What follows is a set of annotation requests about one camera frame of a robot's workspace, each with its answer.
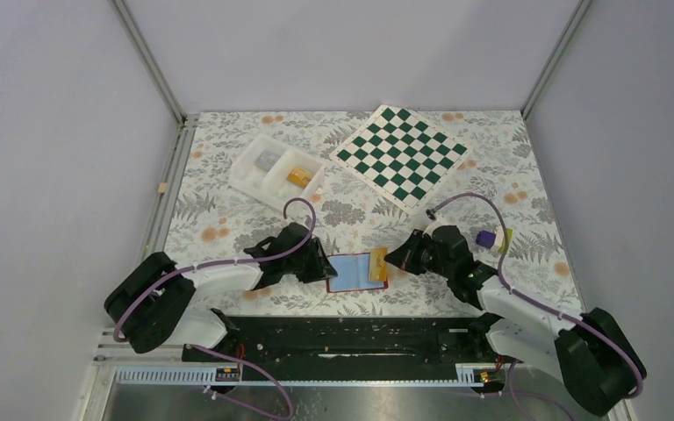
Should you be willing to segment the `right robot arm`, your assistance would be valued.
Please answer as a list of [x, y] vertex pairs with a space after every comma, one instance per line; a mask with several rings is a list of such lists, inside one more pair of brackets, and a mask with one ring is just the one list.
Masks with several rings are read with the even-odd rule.
[[583, 409], [603, 417], [641, 386], [647, 370], [605, 310], [571, 315], [520, 289], [474, 258], [457, 227], [415, 230], [385, 262], [409, 274], [445, 279], [461, 302], [483, 313], [468, 338], [473, 357], [513, 357], [560, 381]]

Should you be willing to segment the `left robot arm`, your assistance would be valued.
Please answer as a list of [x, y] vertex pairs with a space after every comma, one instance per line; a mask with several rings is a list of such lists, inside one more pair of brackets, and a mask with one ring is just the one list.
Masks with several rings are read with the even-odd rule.
[[164, 252], [150, 254], [104, 301], [104, 310], [134, 352], [162, 345], [195, 343], [215, 360], [227, 360], [237, 348], [218, 310], [196, 310], [191, 302], [228, 291], [254, 291], [275, 285], [286, 275], [299, 282], [331, 280], [338, 272], [319, 238], [297, 223], [244, 249], [243, 260], [210, 261], [188, 274]]

